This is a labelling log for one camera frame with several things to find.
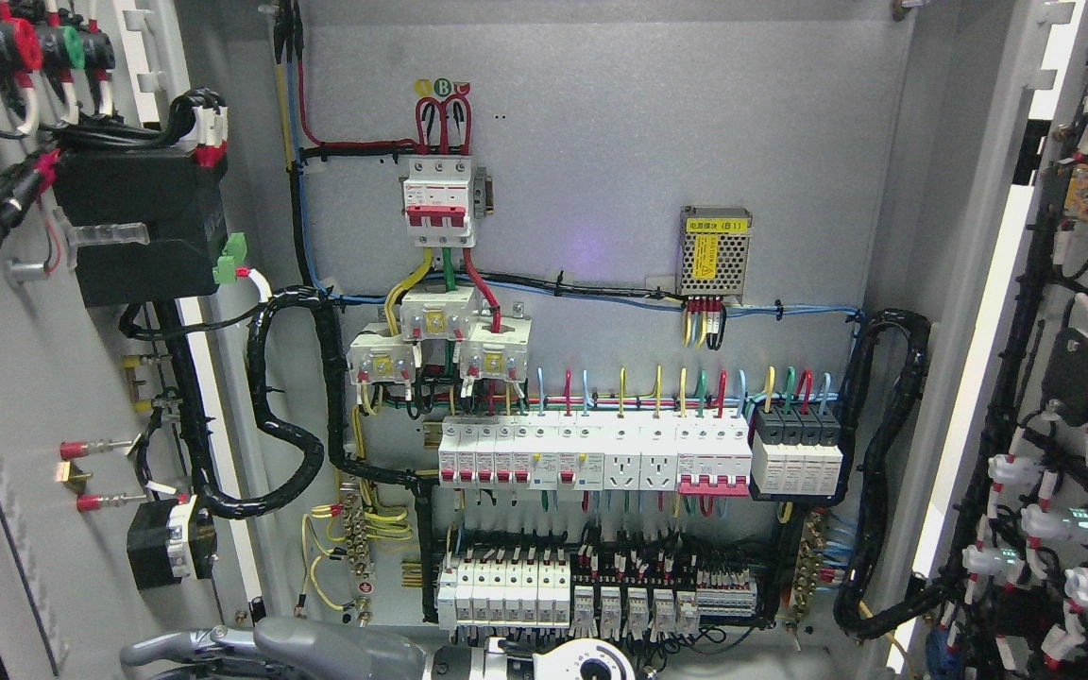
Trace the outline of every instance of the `label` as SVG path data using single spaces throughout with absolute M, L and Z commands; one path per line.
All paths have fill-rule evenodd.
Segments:
M 750 219 L 687 219 L 687 233 L 745 233 Z
M 691 279 L 716 279 L 716 260 L 720 256 L 720 236 L 714 233 L 695 235 L 695 254 L 691 260 Z

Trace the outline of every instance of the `blue wire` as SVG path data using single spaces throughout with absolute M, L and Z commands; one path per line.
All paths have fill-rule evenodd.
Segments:
M 852 524 L 852 522 L 842 519 L 842 517 L 839 517 L 837 512 L 829 512 L 829 517 L 832 518 L 834 521 L 841 522 L 841 524 L 850 527 L 851 529 L 858 529 L 857 524 Z
M 544 367 L 535 367 L 535 388 L 541 395 L 541 415 L 544 415 L 544 406 L 547 406 L 547 397 L 544 396 Z
M 829 395 L 830 383 L 833 382 L 833 376 L 828 373 L 820 376 L 820 407 L 817 409 L 817 415 L 826 415 L 826 405 L 829 404 L 826 395 Z
M 750 399 L 750 384 L 746 383 L 746 371 L 738 369 L 738 380 L 741 383 L 741 397 L 738 401 L 738 418 L 746 413 L 746 400 Z

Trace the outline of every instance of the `wire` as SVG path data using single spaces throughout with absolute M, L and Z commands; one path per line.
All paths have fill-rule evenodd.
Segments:
M 769 407 L 771 406 L 771 393 L 775 391 L 775 367 L 767 367 L 767 386 L 763 387 L 764 395 L 767 395 L 767 400 L 763 404 L 763 412 L 769 412 Z
M 469 280 L 481 292 L 484 300 L 490 302 L 490 313 L 493 314 L 493 322 L 490 324 L 490 333 L 502 333 L 502 307 L 497 306 L 497 298 L 493 296 L 493 289 L 481 279 L 477 265 L 472 263 L 472 248 L 465 248 L 465 271 L 468 272 Z
M 858 603 L 858 611 L 863 613 L 863 616 L 867 617 L 867 619 L 871 619 L 871 610 L 867 608 L 867 604 L 865 604 L 862 599 L 860 599 Z M 901 658 L 904 659 L 904 668 L 902 669 L 901 675 L 906 677 L 907 680 L 913 680 L 914 663 L 913 659 L 910 658 L 910 653 L 905 651 L 905 646 L 901 644 L 901 641 L 898 641 L 898 636 L 893 635 L 891 630 L 889 633 L 885 633 L 883 636 L 888 638 L 888 641 L 898 650 L 898 653 L 901 654 Z
M 141 305 L 128 305 L 125 307 L 124 313 L 120 314 L 120 321 L 116 323 L 116 327 L 120 332 L 124 333 L 125 337 L 129 337 L 133 341 L 172 341 L 175 337 L 185 337 L 191 335 L 193 333 L 207 333 L 210 331 L 221 331 L 221 329 L 228 327 L 233 324 L 246 321 L 246 319 L 254 319 L 259 312 L 267 307 L 264 302 L 260 302 L 249 310 L 239 313 L 236 318 L 224 319 L 224 321 L 215 321 L 211 323 L 194 323 L 190 325 L 181 325 L 174 329 L 169 329 L 169 331 L 151 331 L 151 329 L 141 327 L 134 319 L 137 318 L 139 311 L 141 311 Z
M 393 289 L 390 289 L 390 294 L 384 298 L 384 318 L 387 319 L 390 324 L 390 335 L 397 337 L 401 334 L 400 327 L 397 323 L 397 314 L 393 307 L 397 305 L 397 300 L 405 295 L 405 293 L 410 292 L 415 285 L 419 284 L 419 281 L 426 276 L 428 272 L 431 271 L 431 265 L 434 262 L 434 255 L 432 255 L 431 248 L 422 249 L 422 263 L 419 268 L 410 272 L 400 281 L 397 285 L 394 285 Z
M 687 418 L 687 367 L 678 371 L 678 415 Z
M 716 418 L 725 418 L 725 388 L 729 383 L 729 371 L 720 370 L 720 386 L 717 388 Z
M 456 289 L 456 263 L 453 262 L 453 249 L 442 249 L 442 260 L 444 260 L 444 289 L 449 293 Z
M 698 401 L 698 417 L 704 417 L 704 403 L 707 400 L 707 370 L 698 371 L 698 384 L 695 386 L 695 400 Z

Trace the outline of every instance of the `red breaker toggle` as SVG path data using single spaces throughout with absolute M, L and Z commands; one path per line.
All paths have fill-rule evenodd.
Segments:
M 700 474 L 697 481 L 691 474 L 681 474 L 678 492 L 687 496 L 750 496 L 750 483 L 741 475 L 717 474 L 713 482 L 709 474 Z
M 462 206 L 409 206 L 405 214 L 410 219 L 410 226 L 465 227 Z

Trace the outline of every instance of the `yellow wire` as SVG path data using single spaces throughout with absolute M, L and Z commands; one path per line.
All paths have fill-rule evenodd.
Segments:
M 858 611 L 863 613 L 863 616 L 866 619 L 871 619 L 871 610 L 869 610 L 867 605 L 865 605 L 862 599 L 860 599 L 858 603 Z M 906 677 L 907 680 L 912 680 L 914 677 L 913 676 L 914 671 L 913 671 L 913 662 L 910 658 L 910 653 L 905 651 L 905 646 L 901 644 L 901 641 L 898 641 L 898 636 L 893 635 L 892 630 L 889 630 L 889 632 L 885 633 L 883 636 L 889 639 L 889 642 L 892 644 L 893 647 L 898 650 L 898 653 L 901 655 L 901 658 L 903 658 L 905 662 L 905 668 L 901 672 L 901 676 Z
M 275 64 L 275 89 L 280 96 L 280 129 L 284 135 L 284 166 L 293 168 L 293 131 L 288 127 L 288 81 L 284 74 L 284 65 Z
M 375 415 L 375 410 L 372 410 L 372 397 L 368 396 L 367 384 L 359 383 L 355 387 L 359 391 L 359 405 L 363 406 L 363 412 Z
M 704 339 L 707 339 L 707 312 L 698 313 L 698 339 L 695 339 L 695 346 L 698 347 L 704 344 Z
M 763 401 L 763 412 L 769 412 L 769 398 L 775 393 L 775 367 L 767 369 L 767 386 L 763 387 L 767 392 L 767 400 Z
M 653 418 L 662 417 L 662 364 L 657 364 L 657 380 L 653 383 Z
M 401 297 L 401 293 L 406 293 L 408 289 L 413 288 L 415 285 L 418 285 L 419 281 L 422 281 L 428 272 L 431 272 L 431 265 L 434 260 L 435 255 L 432 249 L 423 248 L 422 263 L 420 263 L 419 268 L 410 272 L 410 275 L 401 280 L 401 283 L 394 285 L 393 289 L 390 289 L 388 296 L 384 299 L 384 318 L 388 320 L 390 333 L 394 337 L 401 333 L 397 326 L 397 314 L 393 312 L 393 307 L 397 305 L 397 298 Z
M 678 371 L 678 415 L 687 418 L 687 367 Z

